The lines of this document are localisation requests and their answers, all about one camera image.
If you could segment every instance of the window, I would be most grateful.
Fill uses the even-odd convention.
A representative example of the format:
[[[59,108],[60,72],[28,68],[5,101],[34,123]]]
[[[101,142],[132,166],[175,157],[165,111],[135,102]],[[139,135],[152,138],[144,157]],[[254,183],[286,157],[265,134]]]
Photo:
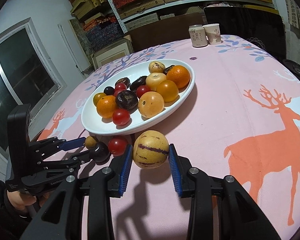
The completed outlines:
[[[7,117],[13,108],[30,103],[33,117],[60,88],[37,46],[29,20],[0,35],[0,147],[4,151],[8,147]]]

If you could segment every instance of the white plate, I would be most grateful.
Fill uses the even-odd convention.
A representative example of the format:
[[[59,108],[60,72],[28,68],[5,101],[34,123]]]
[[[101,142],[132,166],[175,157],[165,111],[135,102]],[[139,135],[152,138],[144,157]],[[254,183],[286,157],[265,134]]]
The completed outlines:
[[[91,96],[85,103],[81,114],[82,125],[88,132],[98,135],[127,135],[140,132],[161,122],[163,119],[165,119],[174,111],[176,111],[179,106],[181,106],[181,104],[185,101],[185,99],[190,94],[194,86],[194,71],[192,67],[190,67],[187,63],[183,61],[176,59],[159,59],[158,61],[162,62],[166,67],[169,67],[170,65],[182,65],[186,67],[190,72],[190,82],[185,89],[183,88],[179,92],[180,98],[177,101],[174,101],[173,103],[166,103],[165,108],[161,113],[149,119],[145,119],[144,117],[142,117],[139,110],[136,109],[131,114],[131,121],[125,126],[116,126],[111,121],[111,119],[109,119],[108,122],[104,122],[104,119],[102,119],[102,117],[97,113],[96,107],[93,104],[93,97],[95,94],[103,92],[103,90],[107,86],[114,87],[114,84],[120,78],[128,77],[130,79],[130,82],[132,83],[135,80],[137,80],[140,76],[148,76],[150,74],[148,69],[149,63],[152,61],[154,60],[142,62],[122,70],[121,72],[113,75],[105,82],[103,82],[91,94]]]

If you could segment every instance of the tablecloth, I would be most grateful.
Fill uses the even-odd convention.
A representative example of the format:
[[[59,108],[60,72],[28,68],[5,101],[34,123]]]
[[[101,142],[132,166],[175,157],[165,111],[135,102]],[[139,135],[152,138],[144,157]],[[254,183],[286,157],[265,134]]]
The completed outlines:
[[[222,35],[220,45],[204,48],[193,48],[190,40],[175,41],[104,65],[70,94],[39,139],[88,136],[80,116],[89,95],[115,73],[161,58],[188,63],[196,80],[180,108],[151,130],[163,133],[179,155],[208,175],[234,175],[282,240],[290,239],[300,226],[300,82],[240,37]],[[61,151],[49,160],[80,150]],[[79,177],[104,166],[84,164]],[[127,191],[111,199],[111,208],[116,239],[186,239],[190,200],[178,198],[167,163],[154,170],[133,163]]]

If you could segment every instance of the orange deer print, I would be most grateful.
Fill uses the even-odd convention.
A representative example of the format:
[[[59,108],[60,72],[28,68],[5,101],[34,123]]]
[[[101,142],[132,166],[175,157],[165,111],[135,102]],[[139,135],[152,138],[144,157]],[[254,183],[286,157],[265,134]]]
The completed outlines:
[[[300,173],[300,132],[293,120],[300,120],[300,115],[285,106],[290,103],[291,98],[287,99],[284,93],[281,95],[277,90],[274,90],[276,95],[273,96],[265,86],[261,85],[259,92],[270,105],[253,98],[251,89],[245,92],[246,94],[243,94],[245,97],[280,114],[285,129],[247,137],[226,147],[224,157],[231,151],[228,160],[230,174],[234,175],[241,184],[247,181],[251,183],[249,194],[257,202],[265,175],[291,166],[292,188],[288,225],[293,225],[293,202]]]
[[[58,127],[58,124],[61,119],[65,116],[65,110],[61,110],[57,112],[57,114],[53,117],[53,124],[50,129],[44,129],[40,135],[40,140],[41,139],[46,139],[52,134],[53,130]]]

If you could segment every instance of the black sleeve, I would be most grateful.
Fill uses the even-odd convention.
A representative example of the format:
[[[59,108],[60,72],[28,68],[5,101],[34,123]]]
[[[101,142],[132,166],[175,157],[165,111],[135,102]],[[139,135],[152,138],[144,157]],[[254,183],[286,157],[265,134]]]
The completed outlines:
[[[18,240],[30,220],[16,212],[8,200],[5,184],[0,181],[0,240]]]

